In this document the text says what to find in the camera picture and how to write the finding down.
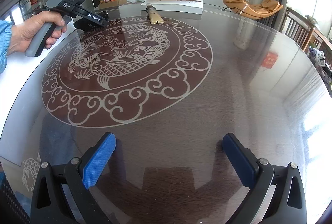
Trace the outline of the blue sleeved left forearm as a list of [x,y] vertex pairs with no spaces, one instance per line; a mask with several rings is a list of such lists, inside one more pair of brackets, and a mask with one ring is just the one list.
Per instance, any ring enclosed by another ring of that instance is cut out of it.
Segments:
[[10,46],[13,22],[0,21],[0,74],[7,66],[7,52]]

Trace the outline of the person left hand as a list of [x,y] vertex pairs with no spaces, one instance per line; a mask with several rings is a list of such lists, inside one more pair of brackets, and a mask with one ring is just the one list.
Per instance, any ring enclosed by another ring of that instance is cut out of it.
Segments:
[[12,34],[7,54],[10,55],[15,52],[25,52],[28,49],[32,38],[45,23],[53,23],[60,27],[60,30],[55,30],[45,41],[44,47],[46,49],[50,49],[52,45],[55,44],[61,37],[62,33],[66,32],[66,22],[58,12],[42,11],[27,19],[22,24],[12,26]]

